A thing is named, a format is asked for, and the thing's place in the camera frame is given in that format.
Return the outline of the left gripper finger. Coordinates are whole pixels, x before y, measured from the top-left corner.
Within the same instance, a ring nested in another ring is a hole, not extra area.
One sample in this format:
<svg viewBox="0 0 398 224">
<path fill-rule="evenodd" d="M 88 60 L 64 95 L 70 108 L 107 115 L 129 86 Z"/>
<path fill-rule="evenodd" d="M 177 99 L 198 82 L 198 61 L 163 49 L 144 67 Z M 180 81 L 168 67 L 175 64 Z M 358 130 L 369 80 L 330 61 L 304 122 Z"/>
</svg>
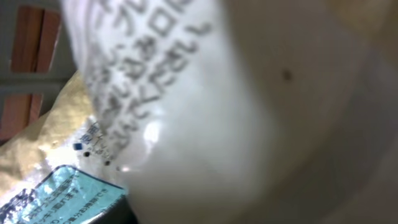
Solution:
<svg viewBox="0 0 398 224">
<path fill-rule="evenodd" d="M 90 224 L 138 224 L 125 195 L 120 196 L 109 208 L 95 217 Z"/>
</svg>

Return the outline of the cream yellow snack bag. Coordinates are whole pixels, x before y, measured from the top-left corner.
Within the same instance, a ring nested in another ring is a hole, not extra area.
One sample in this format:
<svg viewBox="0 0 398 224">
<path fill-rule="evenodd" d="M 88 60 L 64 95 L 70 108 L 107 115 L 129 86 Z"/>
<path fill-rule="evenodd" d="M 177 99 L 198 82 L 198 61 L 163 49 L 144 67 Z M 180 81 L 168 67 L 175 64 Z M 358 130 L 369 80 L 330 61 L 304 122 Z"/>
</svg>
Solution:
<svg viewBox="0 0 398 224">
<path fill-rule="evenodd" d="M 58 1 L 75 73 L 2 223 L 396 223 L 396 1 Z"/>
</svg>

